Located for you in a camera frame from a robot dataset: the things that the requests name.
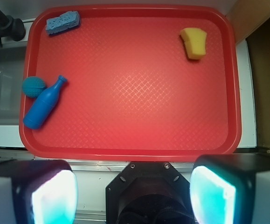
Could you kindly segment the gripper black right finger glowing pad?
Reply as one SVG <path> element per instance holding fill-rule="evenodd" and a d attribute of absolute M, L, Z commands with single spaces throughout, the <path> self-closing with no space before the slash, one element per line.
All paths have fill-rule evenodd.
<path fill-rule="evenodd" d="M 200 156 L 190 197 L 200 224 L 270 224 L 270 154 Z"/>

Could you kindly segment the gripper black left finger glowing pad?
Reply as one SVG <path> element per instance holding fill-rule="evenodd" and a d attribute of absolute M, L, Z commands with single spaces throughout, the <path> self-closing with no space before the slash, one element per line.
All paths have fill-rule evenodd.
<path fill-rule="evenodd" d="M 77 200 L 68 162 L 0 161 L 0 224 L 71 224 Z"/>

